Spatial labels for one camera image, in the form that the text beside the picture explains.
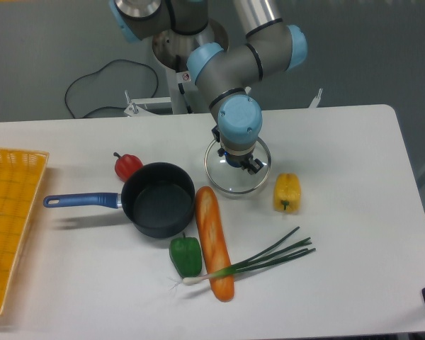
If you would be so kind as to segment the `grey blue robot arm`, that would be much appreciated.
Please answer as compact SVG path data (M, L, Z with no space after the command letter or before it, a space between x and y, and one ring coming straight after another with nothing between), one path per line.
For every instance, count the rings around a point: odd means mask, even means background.
M227 51L218 41L207 1L110 1L127 40L161 33L188 38L189 49L171 47L174 69L187 71L217 126L218 154L234 168L256 174L263 163L253 152L262 126L261 109L245 88L302 64L307 41L296 25L286 25L275 1L235 1L246 42Z

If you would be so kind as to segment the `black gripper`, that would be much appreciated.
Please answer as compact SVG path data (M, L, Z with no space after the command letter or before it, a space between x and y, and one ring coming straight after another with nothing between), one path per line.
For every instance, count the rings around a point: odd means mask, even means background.
M218 142L220 145L217 154L220 157L225 157L226 162L230 166L247 170L249 174L257 174L263 168L263 163L259 159L254 159L253 156L256 142L247 149L234 150L223 144L217 125L212 129L212 135L214 141Z

